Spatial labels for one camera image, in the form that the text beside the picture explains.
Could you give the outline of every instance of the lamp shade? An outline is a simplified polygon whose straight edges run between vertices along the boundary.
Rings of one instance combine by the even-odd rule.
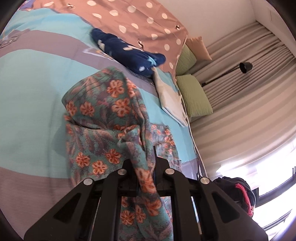
[[[239,64],[239,68],[244,74],[246,74],[253,68],[253,65],[249,62],[244,62]]]

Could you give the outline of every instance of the red fabric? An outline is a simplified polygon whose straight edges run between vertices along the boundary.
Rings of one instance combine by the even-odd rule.
[[[243,193],[243,195],[244,195],[244,199],[245,199],[245,201],[246,201],[246,203],[247,203],[247,205],[248,205],[248,215],[249,215],[250,217],[252,217],[252,216],[253,216],[253,211],[252,211],[252,208],[251,208],[251,202],[250,202],[250,199],[249,199],[249,196],[248,196],[248,194],[247,194],[246,189],[245,189],[244,186],[243,186],[242,184],[240,184],[240,183],[236,184],[235,187],[238,188],[238,189],[240,189],[240,190],[242,191],[242,193]]]

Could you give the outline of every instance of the white cloth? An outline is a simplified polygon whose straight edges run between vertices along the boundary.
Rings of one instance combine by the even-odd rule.
[[[187,115],[181,102],[182,96],[161,80],[155,67],[153,67],[152,70],[154,71],[153,80],[159,96],[161,108],[178,122],[180,126],[188,126],[186,121]]]

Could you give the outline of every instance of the bed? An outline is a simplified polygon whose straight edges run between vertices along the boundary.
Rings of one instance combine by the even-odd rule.
[[[133,23],[136,10],[145,20],[141,24]],[[145,26],[153,33],[141,32],[141,27],[149,29]],[[158,72],[174,87],[187,30],[158,2],[25,1],[0,36],[0,208],[21,237],[73,188],[61,99],[77,82],[106,67],[114,66],[137,86],[151,123],[169,127],[182,172],[194,179],[198,171],[205,175],[190,129],[161,109],[151,79],[134,74],[98,48],[90,36],[93,27],[163,53],[167,61]]]

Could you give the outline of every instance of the beige curtain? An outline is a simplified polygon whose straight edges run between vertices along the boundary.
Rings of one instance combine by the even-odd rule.
[[[256,165],[295,138],[296,59],[259,23],[208,49],[213,62],[191,69],[199,69],[194,75],[200,82],[242,61],[254,67],[247,74],[237,69],[204,87],[214,113],[193,120],[192,134],[209,177],[218,169],[240,167],[241,176],[248,179],[256,175]],[[259,186],[255,178],[252,182]]]

